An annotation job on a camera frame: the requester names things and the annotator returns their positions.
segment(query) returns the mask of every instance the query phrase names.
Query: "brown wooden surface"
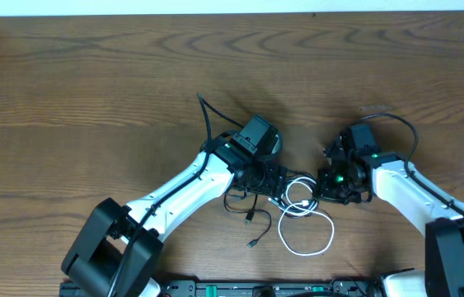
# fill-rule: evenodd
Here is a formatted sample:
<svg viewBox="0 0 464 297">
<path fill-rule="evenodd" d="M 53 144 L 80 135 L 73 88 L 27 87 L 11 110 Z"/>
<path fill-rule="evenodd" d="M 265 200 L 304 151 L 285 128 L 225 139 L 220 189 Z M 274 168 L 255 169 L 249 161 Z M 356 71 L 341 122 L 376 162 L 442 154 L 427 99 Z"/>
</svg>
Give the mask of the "brown wooden surface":
<svg viewBox="0 0 464 297">
<path fill-rule="evenodd" d="M 404 116 L 419 129 L 415 164 L 464 200 L 464 12 L 0 18 L 0 295 L 56 295 L 98 202 L 139 198 L 192 161 L 205 137 L 196 92 L 239 121 L 271 120 L 281 162 L 310 172 L 351 120 Z M 374 127 L 408 149 L 404 126 Z M 387 203 L 322 208 L 334 244 L 304 258 L 276 229 L 247 249 L 265 219 L 246 227 L 214 200 L 168 238 L 160 270 L 313 281 L 424 266 L 424 240 Z M 284 231 L 305 250 L 329 236 L 318 218 Z"/>
</svg>

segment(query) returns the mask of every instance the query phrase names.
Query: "white cable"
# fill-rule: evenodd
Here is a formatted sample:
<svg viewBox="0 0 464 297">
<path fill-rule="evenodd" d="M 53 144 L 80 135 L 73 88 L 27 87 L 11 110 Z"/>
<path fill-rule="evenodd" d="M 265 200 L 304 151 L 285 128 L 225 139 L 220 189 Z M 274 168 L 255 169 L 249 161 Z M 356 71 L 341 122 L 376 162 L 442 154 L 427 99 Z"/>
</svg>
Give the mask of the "white cable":
<svg viewBox="0 0 464 297">
<path fill-rule="evenodd" d="M 321 212 L 318 212 L 318 211 L 315 211 L 315 210 L 306 210 L 306 209 L 303 209 L 303 208 L 299 207 L 298 205 L 303 206 L 304 203 L 303 202 L 292 203 L 281 214 L 281 217 L 279 218 L 279 222 L 278 222 L 279 237 L 281 238 L 281 241 L 283 242 L 284 246 L 294 255 L 303 256 L 303 257 L 320 255 L 323 252 L 325 252 L 326 250 L 328 250 L 330 248 L 330 245 L 332 244 L 332 239 L 334 239 L 334 233 L 335 233 L 334 222 L 332 221 L 332 219 L 329 218 L 329 216 L 327 214 L 324 214 L 324 213 L 321 213 Z M 330 226 L 332 227 L 332 233 L 330 234 L 330 239 L 329 239 L 329 242 L 327 243 L 326 247 L 324 247 L 323 249 L 321 249 L 320 251 L 317 251 L 317 252 L 305 253 L 305 252 L 296 252 L 288 245 L 287 241 L 284 240 L 283 233 L 281 233 L 281 222 L 283 221 L 284 215 L 288 212 L 288 209 L 290 209 L 291 207 L 293 207 L 295 209 L 298 209 L 298 210 L 306 211 L 307 213 L 313 213 L 315 215 L 320 215 L 320 216 L 324 217 L 325 219 L 327 219 L 330 222 Z"/>
<path fill-rule="evenodd" d="M 300 184 L 300 185 L 303 185 L 305 186 L 311 193 L 312 193 L 312 188 L 302 182 L 301 180 L 307 180 L 307 181 L 310 181 L 311 183 L 313 183 L 314 185 L 316 185 L 316 181 L 314 181 L 313 179 L 311 179 L 310 177 L 298 177 L 294 180 L 292 180 L 286 187 L 285 189 L 285 192 L 284 192 L 284 196 L 285 198 L 287 199 L 288 203 L 290 205 L 294 204 L 294 201 L 290 200 L 290 195 L 288 194 L 288 190 L 290 190 L 290 188 L 295 185 L 295 184 Z M 289 211 L 289 207 L 287 207 L 286 211 L 283 207 L 279 207 L 281 209 L 281 211 L 285 211 L 285 213 L 289 213 L 293 216 L 297 216 L 297 217 L 303 217 L 303 216 L 306 216 L 306 215 L 309 215 L 311 213 L 312 210 L 314 210 L 317 206 L 317 203 L 311 203 L 310 206 L 307 208 L 307 210 L 305 210 L 305 212 L 299 212 L 299 213 L 295 213 L 293 211 Z"/>
</svg>

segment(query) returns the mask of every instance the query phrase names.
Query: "black cable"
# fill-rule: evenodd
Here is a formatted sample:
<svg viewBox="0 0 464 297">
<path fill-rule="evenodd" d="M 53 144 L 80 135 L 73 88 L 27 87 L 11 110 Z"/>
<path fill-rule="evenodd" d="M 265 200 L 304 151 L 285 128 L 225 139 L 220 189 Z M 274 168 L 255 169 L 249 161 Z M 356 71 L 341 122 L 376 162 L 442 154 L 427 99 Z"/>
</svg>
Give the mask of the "black cable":
<svg viewBox="0 0 464 297">
<path fill-rule="evenodd" d="M 206 132 L 208 135 L 207 141 L 209 144 L 212 140 L 212 130 L 211 130 L 211 126 L 209 123 L 208 112 L 206 111 L 206 108 L 204 107 L 204 99 L 202 98 L 202 96 L 200 94 L 197 94 L 197 96 L 199 98 L 199 103 L 202 108 L 202 112 L 204 114 L 204 121 L 206 122 Z M 125 248 L 124 253 L 122 254 L 122 259 L 120 260 L 118 269 L 116 270 L 116 273 L 113 277 L 112 283 L 109 288 L 109 292 L 107 293 L 107 297 L 113 297 L 115 295 L 116 287 L 118 286 L 118 283 L 120 282 L 120 273 L 124 269 L 125 263 L 127 262 L 127 259 L 129 258 L 129 254 L 133 250 L 133 245 L 138 240 L 140 236 L 140 232 L 142 231 L 142 228 L 145 222 L 149 219 L 151 215 L 155 213 L 155 211 L 160 207 L 160 205 L 162 205 L 166 200 L 168 200 L 171 196 L 175 195 L 175 193 L 183 189 L 185 186 L 189 185 L 192 181 L 199 178 L 200 175 L 206 169 L 206 166 L 208 165 L 208 160 L 209 160 L 209 153 L 206 153 L 203 164 L 200 167 L 200 169 L 197 171 L 197 173 L 195 173 L 192 177 L 184 181 L 182 184 L 180 184 L 175 189 L 169 191 L 159 201 L 157 201 L 156 203 L 154 203 L 153 205 L 149 207 L 148 212 L 143 216 L 142 220 L 140 220 L 140 223 L 138 223 L 136 229 L 134 230 L 134 235 L 129 239 L 129 242 L 127 243 L 127 247 Z"/>
<path fill-rule="evenodd" d="M 255 213 L 262 213 L 262 214 L 265 214 L 266 217 L 268 218 L 268 227 L 265 229 L 265 231 L 259 235 L 258 238 L 254 239 L 251 241 L 255 243 L 257 243 L 261 238 L 263 238 L 263 236 L 265 236 L 265 234 L 267 234 L 270 230 L 270 228 L 272 228 L 272 215 L 270 214 L 270 212 L 266 211 L 266 210 L 262 210 L 262 209 L 257 209 L 256 206 L 257 206 L 257 198 L 258 198 L 258 195 L 255 194 L 255 198 L 254 198 L 254 204 L 253 206 L 249 209 L 249 210 L 239 210 L 239 209 L 234 209 L 232 208 L 228 203 L 227 203 L 227 197 L 228 197 L 228 192 L 230 191 L 230 188 L 228 188 L 225 192 L 224 192 L 224 197 L 223 197 L 223 205 L 224 205 L 224 209 L 227 211 L 227 212 L 230 212 L 230 213 L 233 213 L 233 214 L 248 214 L 250 212 L 255 212 Z"/>
<path fill-rule="evenodd" d="M 293 178 L 296 176 L 304 176 L 304 177 L 308 177 L 308 178 L 315 180 L 314 176 L 308 172 L 300 172 L 300 171 L 295 171 L 295 170 L 290 170 L 290 169 L 287 169 L 287 172 L 292 174 L 292 176 L 288 178 Z"/>
<path fill-rule="evenodd" d="M 429 194 L 433 195 L 435 198 L 437 198 L 440 202 L 442 202 L 443 204 L 445 204 L 448 208 L 452 209 L 452 210 L 455 210 L 458 214 L 462 215 L 462 218 L 464 218 L 464 210 L 459 208 L 458 206 L 456 206 L 454 204 L 454 201 L 453 200 L 447 200 L 446 198 L 442 197 L 440 194 L 438 194 L 436 191 L 434 191 L 433 189 L 429 188 L 428 186 L 426 186 L 420 179 L 418 179 L 416 176 L 415 176 L 415 172 L 412 172 L 410 169 L 409 169 L 409 162 L 411 160 L 411 157 L 413 156 L 413 153 L 415 152 L 415 149 L 416 149 L 416 146 L 417 144 L 419 143 L 419 134 L 416 132 L 416 129 L 415 127 L 410 123 L 408 122 L 407 120 L 404 120 L 402 119 L 401 117 L 399 117 L 398 115 L 392 115 L 392 114 L 388 114 L 388 113 L 377 113 L 377 114 L 374 114 L 374 115 L 368 115 L 368 116 L 365 116 L 359 120 L 356 120 L 353 125 L 355 124 L 358 124 L 364 120 L 370 120 L 370 119 L 373 119 L 373 118 L 377 118 L 377 117 L 380 117 L 380 116 L 387 116 L 387 117 L 390 117 L 392 119 L 396 119 L 396 120 L 399 120 L 400 122 L 406 124 L 408 127 L 410 127 L 411 131 L 413 132 L 413 137 L 415 138 L 414 142 L 413 142 L 413 145 L 411 146 L 411 149 L 410 149 L 410 152 L 409 154 L 407 155 L 407 158 L 405 159 L 404 161 L 404 170 L 405 172 L 408 174 L 408 176 L 413 179 L 414 182 L 417 183 L 417 185 L 419 185 L 420 187 L 422 187 L 424 190 L 426 190 Z"/>
<path fill-rule="evenodd" d="M 197 96 L 199 96 L 199 99 L 202 99 L 202 102 L 213 112 L 215 112 L 218 116 L 222 117 L 224 120 L 227 120 L 229 121 L 230 123 L 234 124 L 234 125 L 238 125 L 239 127 L 241 128 L 244 128 L 244 125 L 241 125 L 239 123 L 237 123 L 236 121 L 230 119 L 229 117 L 225 116 L 222 112 L 216 110 L 215 108 L 213 108 L 213 106 L 210 106 L 209 103 L 207 103 L 203 98 L 202 98 L 202 95 L 200 94 L 197 94 Z"/>
<path fill-rule="evenodd" d="M 360 294 L 361 294 L 362 296 L 364 296 L 364 297 L 367 296 L 367 293 L 365 293 L 365 292 L 362 290 L 362 288 L 360 288 L 360 285 L 358 285 L 358 283 L 356 282 L 356 280 L 353 280 L 353 278 L 350 277 L 350 276 L 339 276 L 339 277 L 335 277 L 333 280 L 330 281 L 329 289 L 330 289 L 331 291 L 334 291 L 334 286 L 333 286 L 334 282 L 337 281 L 337 280 L 343 280 L 343 279 L 352 281 L 352 282 L 358 287 L 358 290 L 360 291 Z"/>
</svg>

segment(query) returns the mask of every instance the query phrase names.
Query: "cable connector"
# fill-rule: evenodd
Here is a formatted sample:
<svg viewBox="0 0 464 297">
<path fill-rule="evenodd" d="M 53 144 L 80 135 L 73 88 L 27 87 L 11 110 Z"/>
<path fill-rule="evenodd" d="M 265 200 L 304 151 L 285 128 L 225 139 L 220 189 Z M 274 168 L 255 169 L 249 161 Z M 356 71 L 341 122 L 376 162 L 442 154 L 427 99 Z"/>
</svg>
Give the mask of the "cable connector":
<svg viewBox="0 0 464 297">
<path fill-rule="evenodd" d="M 257 244 L 258 241 L 259 241 L 259 240 L 254 239 L 254 240 L 250 241 L 246 246 L 247 246 L 248 248 L 253 248 L 253 247 Z"/>
<path fill-rule="evenodd" d="M 246 219 L 245 219 L 245 225 L 249 225 L 251 223 L 252 219 L 254 219 L 254 214 L 255 214 L 255 211 L 253 210 L 248 211 L 248 214 L 246 215 Z"/>
<path fill-rule="evenodd" d="M 281 206 L 281 204 L 276 199 L 269 198 L 268 201 L 277 207 Z"/>
</svg>

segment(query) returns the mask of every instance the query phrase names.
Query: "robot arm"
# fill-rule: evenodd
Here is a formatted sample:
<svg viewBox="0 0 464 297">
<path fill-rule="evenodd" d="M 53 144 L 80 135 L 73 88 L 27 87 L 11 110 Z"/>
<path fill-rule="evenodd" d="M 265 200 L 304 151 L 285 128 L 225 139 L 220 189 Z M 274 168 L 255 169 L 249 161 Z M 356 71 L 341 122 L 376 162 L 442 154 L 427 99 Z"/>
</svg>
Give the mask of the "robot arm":
<svg viewBox="0 0 464 297">
<path fill-rule="evenodd" d="M 383 277 L 383 294 L 464 297 L 464 202 L 438 188 L 400 154 L 383 153 L 368 125 L 342 131 L 324 153 L 330 167 L 319 172 L 318 199 L 348 204 L 377 196 L 425 237 L 426 271 Z M 366 200 L 363 193 L 368 193 Z"/>
<path fill-rule="evenodd" d="M 200 206 L 230 186 L 281 195 L 286 168 L 269 163 L 281 150 L 279 132 L 260 116 L 239 133 L 211 139 L 203 149 L 182 173 L 154 192 L 125 206 L 109 198 L 92 211 L 61 266 L 87 295 L 104 297 L 115 288 L 119 297 L 156 297 L 160 286 L 151 274 L 163 242 Z M 107 237 L 129 242 L 124 255 Z"/>
<path fill-rule="evenodd" d="M 438 192 L 446 200 L 453 200 L 456 206 L 464 210 L 464 202 L 451 197 L 417 172 L 413 163 L 409 163 L 409 168 L 426 186 Z M 374 194 L 400 211 L 424 237 L 426 224 L 440 218 L 450 220 L 462 218 L 462 215 L 455 210 L 449 209 L 444 203 L 414 182 L 411 177 L 408 177 L 402 160 L 384 163 L 380 167 L 373 168 L 372 180 Z"/>
<path fill-rule="evenodd" d="M 139 222 L 151 205 L 161 199 L 168 191 L 177 188 L 182 182 L 193 176 L 204 162 L 206 152 L 199 153 L 197 158 L 181 174 L 156 189 L 154 192 L 138 199 L 130 201 L 127 206 L 131 209 L 129 215 Z M 155 215 L 149 217 L 143 227 L 146 230 L 156 230 L 158 239 L 164 242 L 171 232 L 193 214 L 200 206 L 208 201 L 221 196 L 230 186 L 234 173 L 228 170 L 228 165 L 215 154 L 209 155 L 208 165 L 200 178 L 179 190 L 175 195 L 166 200 L 155 211 Z"/>
</svg>

